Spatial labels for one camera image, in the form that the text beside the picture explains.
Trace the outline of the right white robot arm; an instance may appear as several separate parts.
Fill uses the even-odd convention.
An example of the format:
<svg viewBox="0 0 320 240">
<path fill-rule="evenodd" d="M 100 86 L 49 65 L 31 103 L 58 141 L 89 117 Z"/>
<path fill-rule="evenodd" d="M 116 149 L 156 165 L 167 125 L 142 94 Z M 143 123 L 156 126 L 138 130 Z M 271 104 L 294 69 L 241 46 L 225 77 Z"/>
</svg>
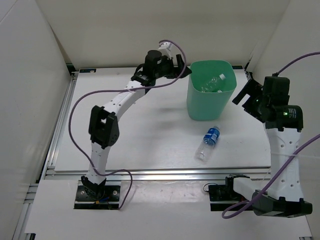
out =
<svg viewBox="0 0 320 240">
<path fill-rule="evenodd" d="M 224 193 L 230 200 L 240 196 L 244 201 L 227 207 L 223 219 L 231 219 L 252 208 L 257 216 L 296 218 L 313 212 L 313 205 L 304 199 L 300 182 L 298 153 L 314 139 L 299 145 L 304 127 L 303 110 L 289 103 L 290 80 L 267 76 L 260 84 L 250 79 L 233 99 L 239 104 L 245 95 L 245 112 L 264 124 L 270 145 L 271 179 L 262 188 L 244 175 L 230 176 Z"/>
</svg>

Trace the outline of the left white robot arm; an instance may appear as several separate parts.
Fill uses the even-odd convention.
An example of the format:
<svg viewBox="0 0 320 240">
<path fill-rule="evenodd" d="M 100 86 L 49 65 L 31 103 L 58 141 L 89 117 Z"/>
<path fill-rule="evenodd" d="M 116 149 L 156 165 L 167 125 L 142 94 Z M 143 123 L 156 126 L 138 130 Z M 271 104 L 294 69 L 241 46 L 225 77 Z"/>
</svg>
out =
<svg viewBox="0 0 320 240">
<path fill-rule="evenodd" d="M 108 155 L 119 136 L 119 120 L 122 115 L 148 91 L 155 87 L 159 78 L 179 79 L 192 71 L 186 66 L 184 53 L 176 55 L 177 66 L 167 53 L 148 51 L 144 63 L 140 64 L 124 90 L 103 106 L 91 109 L 89 135 L 91 141 L 90 167 L 81 182 L 86 193 L 93 200 L 100 200 L 105 194 L 105 170 Z"/>
</svg>

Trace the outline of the blue label plastic bottle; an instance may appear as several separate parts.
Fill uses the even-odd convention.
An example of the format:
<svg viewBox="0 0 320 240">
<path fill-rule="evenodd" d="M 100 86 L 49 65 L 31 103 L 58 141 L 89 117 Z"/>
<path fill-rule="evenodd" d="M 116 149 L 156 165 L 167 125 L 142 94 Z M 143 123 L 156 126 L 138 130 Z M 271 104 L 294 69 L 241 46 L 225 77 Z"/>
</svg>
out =
<svg viewBox="0 0 320 240">
<path fill-rule="evenodd" d="M 213 154 L 214 148 L 218 143 L 221 131 L 219 126 L 211 127 L 203 136 L 198 149 L 195 152 L 195 158 L 207 162 Z"/>
</svg>

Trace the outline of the clear bottle white cap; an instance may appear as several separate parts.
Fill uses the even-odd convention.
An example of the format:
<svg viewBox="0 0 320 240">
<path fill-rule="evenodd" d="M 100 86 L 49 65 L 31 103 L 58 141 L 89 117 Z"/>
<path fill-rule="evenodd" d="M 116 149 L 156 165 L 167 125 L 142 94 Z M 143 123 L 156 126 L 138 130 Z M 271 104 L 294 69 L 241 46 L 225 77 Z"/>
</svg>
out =
<svg viewBox="0 0 320 240">
<path fill-rule="evenodd" d="M 200 90 L 203 93 L 221 93 L 222 89 L 226 83 L 226 76 L 224 74 L 220 74 L 217 77 L 213 77 L 211 80 L 204 83 Z"/>
</svg>

